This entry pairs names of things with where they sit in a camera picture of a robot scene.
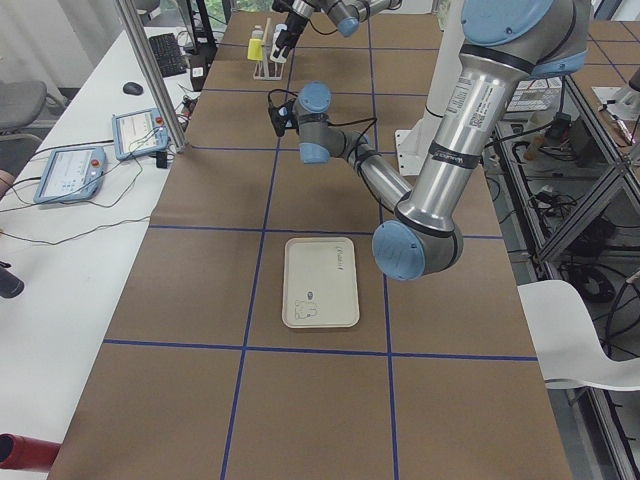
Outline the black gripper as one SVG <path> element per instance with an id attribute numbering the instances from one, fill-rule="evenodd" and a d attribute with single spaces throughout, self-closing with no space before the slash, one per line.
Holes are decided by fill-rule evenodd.
<path id="1" fill-rule="evenodd" d="M 309 13 L 297 10 L 290 10 L 288 12 L 285 25 L 286 30 L 284 32 L 285 43 L 296 43 L 302 33 L 304 32 L 307 23 L 309 21 Z M 273 43 L 271 54 L 271 61 L 285 61 L 286 56 L 283 54 L 283 48 L 279 47 L 276 43 Z"/>

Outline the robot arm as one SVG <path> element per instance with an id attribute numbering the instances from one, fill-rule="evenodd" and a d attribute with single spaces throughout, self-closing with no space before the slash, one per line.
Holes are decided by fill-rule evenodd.
<path id="1" fill-rule="evenodd" d="M 388 277 L 406 281 L 444 271 L 463 251 L 453 220 L 496 123 L 518 84 L 571 74 L 587 55 L 588 1 L 465 1 L 446 27 L 463 35 L 461 73 L 415 184 L 409 184 L 357 132 L 330 125 L 331 92 L 305 85 L 291 114 L 306 164 L 347 161 L 395 217 L 374 232 L 373 255 Z"/>
<path id="2" fill-rule="evenodd" d="M 274 1 L 272 9 L 286 13 L 285 28 L 274 35 L 270 59 L 277 63 L 285 63 L 289 53 L 296 47 L 311 16 L 315 12 L 323 12 L 343 36 L 353 35 L 359 25 L 385 10 L 400 8 L 400 0 L 380 1 L 342 1 L 342 0 L 294 0 Z"/>

